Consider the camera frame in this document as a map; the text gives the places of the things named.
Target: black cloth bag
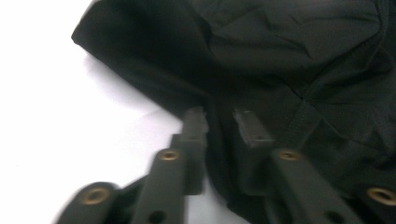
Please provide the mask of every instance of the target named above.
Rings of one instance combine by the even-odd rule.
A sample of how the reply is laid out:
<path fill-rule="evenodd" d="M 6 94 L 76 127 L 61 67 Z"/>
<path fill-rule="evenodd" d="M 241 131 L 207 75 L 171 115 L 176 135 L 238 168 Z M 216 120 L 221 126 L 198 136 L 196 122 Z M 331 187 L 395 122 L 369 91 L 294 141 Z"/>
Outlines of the black cloth bag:
<path fill-rule="evenodd" d="M 102 0 L 72 38 L 176 116 L 204 106 L 212 183 L 259 224 L 262 197 L 238 184 L 237 107 L 344 195 L 396 192 L 395 18 L 387 0 Z"/>

